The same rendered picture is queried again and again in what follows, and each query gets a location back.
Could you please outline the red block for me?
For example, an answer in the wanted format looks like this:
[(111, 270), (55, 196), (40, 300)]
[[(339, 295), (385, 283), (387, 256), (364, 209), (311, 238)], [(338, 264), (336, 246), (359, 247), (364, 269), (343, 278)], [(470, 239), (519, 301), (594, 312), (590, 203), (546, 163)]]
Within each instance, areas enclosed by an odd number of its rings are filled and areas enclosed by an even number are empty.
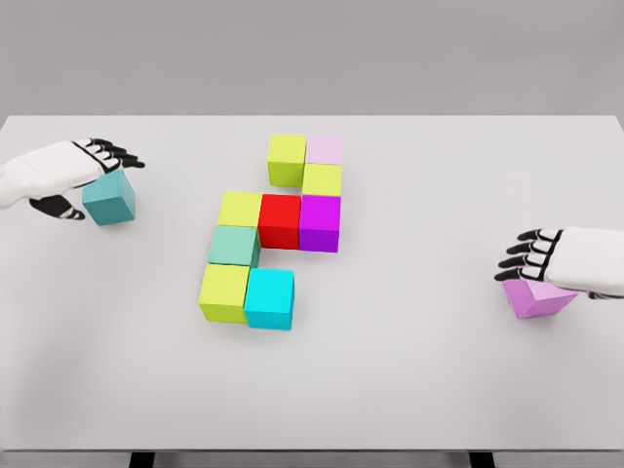
[(300, 210), (300, 196), (263, 194), (257, 225), (261, 246), (298, 250)]

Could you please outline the mint green block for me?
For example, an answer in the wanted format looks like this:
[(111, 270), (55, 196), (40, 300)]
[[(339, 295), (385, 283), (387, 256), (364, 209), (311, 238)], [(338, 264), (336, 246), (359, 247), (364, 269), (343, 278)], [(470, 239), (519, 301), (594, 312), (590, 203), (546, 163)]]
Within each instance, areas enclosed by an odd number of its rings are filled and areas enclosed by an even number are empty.
[(255, 227), (218, 225), (214, 230), (208, 263), (256, 268), (260, 250)]

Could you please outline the pale pink block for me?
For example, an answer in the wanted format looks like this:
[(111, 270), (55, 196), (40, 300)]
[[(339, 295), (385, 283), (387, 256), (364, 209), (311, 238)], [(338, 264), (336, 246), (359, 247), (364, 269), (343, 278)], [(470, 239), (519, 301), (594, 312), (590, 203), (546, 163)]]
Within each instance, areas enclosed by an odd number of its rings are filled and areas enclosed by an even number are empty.
[(342, 164), (342, 136), (309, 136), (306, 140), (307, 164), (338, 165)]

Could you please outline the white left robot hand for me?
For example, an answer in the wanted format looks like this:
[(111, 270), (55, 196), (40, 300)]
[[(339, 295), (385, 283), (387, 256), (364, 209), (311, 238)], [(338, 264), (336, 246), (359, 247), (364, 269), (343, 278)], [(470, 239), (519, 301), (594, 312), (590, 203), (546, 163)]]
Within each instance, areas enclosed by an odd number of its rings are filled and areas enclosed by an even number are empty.
[(145, 163), (113, 142), (89, 137), (63, 140), (18, 157), (25, 177), (25, 198), (36, 211), (58, 219), (83, 220), (85, 215), (65, 197), (120, 169), (143, 169)]

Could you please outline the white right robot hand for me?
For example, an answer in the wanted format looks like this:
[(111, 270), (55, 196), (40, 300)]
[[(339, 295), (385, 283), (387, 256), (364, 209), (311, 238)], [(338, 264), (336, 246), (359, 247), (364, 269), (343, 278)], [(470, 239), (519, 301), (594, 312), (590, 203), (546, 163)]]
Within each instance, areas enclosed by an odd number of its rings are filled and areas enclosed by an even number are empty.
[(536, 281), (591, 299), (624, 299), (624, 231), (539, 228), (517, 240), (498, 263), (494, 280)]

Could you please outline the dark teal block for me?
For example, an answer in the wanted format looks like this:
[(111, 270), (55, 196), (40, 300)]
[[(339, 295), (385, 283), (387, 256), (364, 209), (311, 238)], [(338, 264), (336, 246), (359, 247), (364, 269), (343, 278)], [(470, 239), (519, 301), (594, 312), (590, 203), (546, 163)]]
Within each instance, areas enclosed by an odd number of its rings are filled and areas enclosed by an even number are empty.
[(85, 185), (82, 204), (98, 226), (136, 218), (136, 194), (123, 170), (103, 175)]

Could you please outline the yellow-green block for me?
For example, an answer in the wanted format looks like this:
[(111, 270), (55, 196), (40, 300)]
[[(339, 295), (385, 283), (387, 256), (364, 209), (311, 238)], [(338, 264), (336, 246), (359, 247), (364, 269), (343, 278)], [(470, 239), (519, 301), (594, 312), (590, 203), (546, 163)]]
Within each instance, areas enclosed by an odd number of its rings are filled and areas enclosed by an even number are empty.
[(261, 202), (261, 193), (225, 191), (221, 199), (217, 224), (256, 228)]
[(246, 324), (244, 311), (249, 266), (208, 263), (198, 305), (209, 322)]
[(298, 187), (303, 183), (306, 136), (273, 134), (269, 141), (267, 167), (273, 186)]
[(341, 196), (342, 167), (339, 165), (305, 164), (302, 194), (314, 196)]

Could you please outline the cyan block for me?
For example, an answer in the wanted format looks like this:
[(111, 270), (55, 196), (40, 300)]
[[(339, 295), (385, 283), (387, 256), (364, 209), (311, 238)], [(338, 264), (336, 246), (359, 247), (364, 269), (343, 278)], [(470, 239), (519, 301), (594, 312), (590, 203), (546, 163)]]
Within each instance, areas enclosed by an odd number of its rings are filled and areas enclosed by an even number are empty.
[(251, 328), (290, 331), (293, 303), (294, 273), (291, 270), (251, 269), (244, 303)]

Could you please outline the magenta block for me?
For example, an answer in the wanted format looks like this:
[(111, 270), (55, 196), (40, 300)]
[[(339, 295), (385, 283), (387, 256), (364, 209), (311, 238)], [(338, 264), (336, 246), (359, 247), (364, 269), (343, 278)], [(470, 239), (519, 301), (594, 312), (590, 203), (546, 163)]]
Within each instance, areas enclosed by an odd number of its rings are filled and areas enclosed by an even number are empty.
[(299, 248), (305, 252), (337, 253), (341, 198), (303, 195), (299, 217)]

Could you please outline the lilac block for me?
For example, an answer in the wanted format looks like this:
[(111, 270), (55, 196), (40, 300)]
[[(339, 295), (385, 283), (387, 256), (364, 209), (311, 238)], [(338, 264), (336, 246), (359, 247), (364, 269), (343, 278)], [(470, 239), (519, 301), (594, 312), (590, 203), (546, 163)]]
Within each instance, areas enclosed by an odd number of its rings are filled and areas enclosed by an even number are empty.
[(577, 292), (538, 281), (507, 280), (502, 287), (518, 319), (557, 314), (578, 296)]

